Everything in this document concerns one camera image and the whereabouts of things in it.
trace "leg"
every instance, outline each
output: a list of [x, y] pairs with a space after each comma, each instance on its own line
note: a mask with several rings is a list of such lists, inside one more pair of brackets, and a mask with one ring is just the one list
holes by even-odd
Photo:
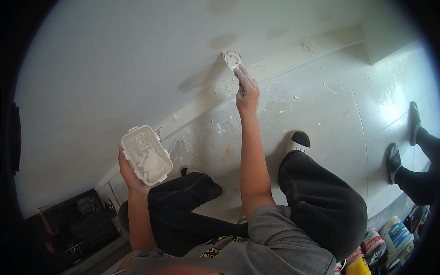
[[416, 142], [429, 160], [436, 166], [440, 165], [440, 139], [430, 135], [424, 128], [417, 131]]
[[396, 173], [396, 184], [417, 205], [434, 203], [439, 189], [438, 175], [434, 172], [417, 173], [404, 167]]
[[287, 153], [279, 167], [278, 182], [292, 208], [290, 219], [337, 261], [361, 244], [367, 206], [346, 182], [302, 150]]
[[[232, 224], [191, 211], [218, 197], [221, 188], [203, 173], [191, 173], [151, 189], [148, 207], [153, 235], [160, 249], [184, 256], [212, 238], [235, 235], [248, 238], [247, 224]], [[128, 202], [119, 209], [119, 221], [128, 227]]]

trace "hand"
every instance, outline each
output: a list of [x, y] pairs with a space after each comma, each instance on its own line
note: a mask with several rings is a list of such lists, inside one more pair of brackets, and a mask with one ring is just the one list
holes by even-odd
[[129, 162], [125, 159], [124, 149], [119, 146], [119, 171], [127, 183], [128, 191], [134, 194], [141, 194], [147, 196], [150, 192], [151, 186], [144, 184], [135, 174], [135, 170], [131, 167]]
[[240, 80], [238, 86], [238, 93], [236, 96], [237, 109], [242, 117], [256, 116], [258, 101], [260, 100], [260, 90], [258, 83], [254, 78], [251, 78], [243, 65], [239, 65], [234, 69]]

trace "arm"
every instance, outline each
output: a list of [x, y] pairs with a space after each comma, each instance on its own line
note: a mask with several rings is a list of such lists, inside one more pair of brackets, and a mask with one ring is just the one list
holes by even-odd
[[243, 65], [234, 70], [240, 80], [236, 96], [237, 109], [242, 120], [242, 157], [240, 163], [240, 192], [246, 217], [263, 205], [275, 205], [272, 198], [263, 144], [260, 120], [257, 116], [260, 91], [258, 83]]
[[133, 250], [148, 250], [157, 247], [148, 211], [148, 193], [151, 186], [145, 185], [136, 176], [119, 147], [119, 169], [128, 186], [128, 223]]

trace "person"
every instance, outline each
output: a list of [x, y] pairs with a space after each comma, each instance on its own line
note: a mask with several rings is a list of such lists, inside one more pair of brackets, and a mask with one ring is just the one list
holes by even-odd
[[215, 257], [242, 264], [239, 274], [334, 274], [336, 262], [361, 244], [367, 207], [346, 182], [318, 165], [308, 135], [293, 131], [279, 166], [288, 206], [276, 205], [260, 136], [255, 79], [240, 65], [236, 105], [242, 121], [240, 192], [245, 224], [191, 212], [222, 195], [218, 180], [183, 167], [181, 177], [150, 189], [134, 174], [119, 148], [128, 202], [119, 219], [129, 230], [136, 259]]
[[434, 203], [439, 190], [440, 139], [430, 135], [422, 127], [417, 104], [410, 102], [410, 144], [418, 144], [431, 161], [431, 171], [413, 172], [402, 166], [399, 148], [391, 143], [386, 149], [386, 169], [389, 184], [398, 184], [417, 205]]

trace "tiled floor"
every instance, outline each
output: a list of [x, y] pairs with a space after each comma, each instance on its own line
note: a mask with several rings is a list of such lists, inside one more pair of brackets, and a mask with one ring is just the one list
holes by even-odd
[[[440, 134], [440, 104], [423, 49], [389, 57], [371, 66], [362, 46], [353, 46], [298, 67], [260, 85], [258, 116], [266, 162], [277, 203], [286, 198], [277, 183], [287, 135], [301, 129], [311, 139], [310, 155], [352, 186], [367, 202], [368, 216], [401, 194], [386, 182], [384, 152], [390, 142], [403, 165], [420, 171], [428, 159], [409, 145], [408, 107], [418, 103], [422, 125]], [[242, 215], [238, 170], [241, 130], [235, 100], [203, 114], [162, 144], [174, 170], [192, 165], [217, 177], [227, 192], [195, 211], [235, 222]]]

